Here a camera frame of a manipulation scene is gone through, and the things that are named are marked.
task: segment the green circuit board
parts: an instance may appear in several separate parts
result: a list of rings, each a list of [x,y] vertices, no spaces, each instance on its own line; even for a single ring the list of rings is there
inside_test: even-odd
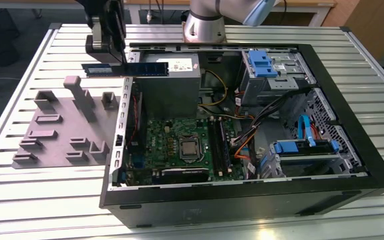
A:
[[[210,145],[208,139],[208,124],[205,119],[169,119],[148,120],[146,124],[146,151],[144,154],[144,168],[206,168],[209,181],[228,181],[243,179],[240,164],[232,166],[232,172],[222,176],[213,174]],[[222,122],[227,138],[236,136],[231,119]],[[184,160],[181,158],[180,144],[184,141],[196,141],[198,158]],[[142,176],[141,182],[148,184],[150,176]]]

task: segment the aluminum extrusion table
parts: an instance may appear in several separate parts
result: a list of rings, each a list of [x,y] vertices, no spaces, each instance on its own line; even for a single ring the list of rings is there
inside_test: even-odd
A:
[[[128,229],[98,209],[104,166],[10,168],[18,141],[32,120],[38,90],[62,89],[66,75],[80,75],[90,95],[120,93],[122,79],[86,79],[81,24],[52,25],[0,118],[0,239],[61,239],[118,236],[165,239],[384,238],[384,194],[357,200],[325,215],[236,221],[194,226]],[[178,25],[129,25],[129,42],[180,42]],[[339,28],[229,26],[232,43],[312,44],[335,83],[384,159],[384,71],[353,34]]]

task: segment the blue drive bracket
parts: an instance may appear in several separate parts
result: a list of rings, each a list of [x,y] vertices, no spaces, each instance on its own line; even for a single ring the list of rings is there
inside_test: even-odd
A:
[[[275,147],[275,152],[277,154],[284,153],[297,153],[299,149],[297,149],[297,145],[295,141],[279,141],[273,144]]]
[[[267,56],[265,51],[251,50],[248,52],[248,61],[257,78],[273,78],[277,76],[277,71],[272,68],[272,60]]]
[[[301,125],[304,123],[304,133],[305,136],[303,137],[303,128]],[[309,142],[309,146],[316,146],[313,137],[312,137],[312,131],[311,131],[311,120],[309,117],[307,115],[300,115],[299,117],[299,123],[297,123],[297,138],[303,139],[305,138]]]

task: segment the label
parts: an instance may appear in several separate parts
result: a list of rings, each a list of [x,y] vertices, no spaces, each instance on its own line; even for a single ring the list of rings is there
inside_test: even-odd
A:
[[[235,103],[237,106],[240,106],[240,98],[239,97],[235,98]]]
[[[284,64],[273,64],[275,70],[285,70]]]
[[[319,5],[319,6],[327,6],[327,7],[332,7],[332,6],[333,6],[332,3],[319,3],[317,5]]]
[[[252,174],[255,174],[256,172],[256,167],[251,164],[251,162],[247,165],[248,170],[252,172]]]
[[[92,74],[101,74],[101,73],[109,74],[112,73],[112,69],[109,67],[90,67],[88,68],[88,72]]]
[[[190,58],[160,58],[157,63],[168,63],[169,72],[190,72],[193,71]]]

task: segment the floor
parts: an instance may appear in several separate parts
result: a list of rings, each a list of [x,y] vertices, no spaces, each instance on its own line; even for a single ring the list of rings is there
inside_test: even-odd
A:
[[[69,23],[69,24],[84,24],[85,16],[81,10],[44,10],[42,18],[34,19],[33,13],[29,9],[12,9],[9,10],[13,21],[18,27],[21,33],[20,37],[14,39],[14,46],[20,52],[18,61],[6,67],[0,67],[0,115],[4,111],[6,103],[9,101],[10,95],[16,89],[18,83],[13,79],[1,78],[14,78],[20,79],[22,77],[24,71],[28,67],[30,59],[34,55],[36,49],[40,45],[41,39],[45,35],[50,23]],[[141,22],[145,23],[146,11],[140,12]],[[166,11],[164,15],[166,24],[178,24],[180,21],[180,11]],[[150,23],[157,24],[160,22],[158,14],[154,12],[156,17]],[[379,61],[381,66],[384,66],[384,57]]]

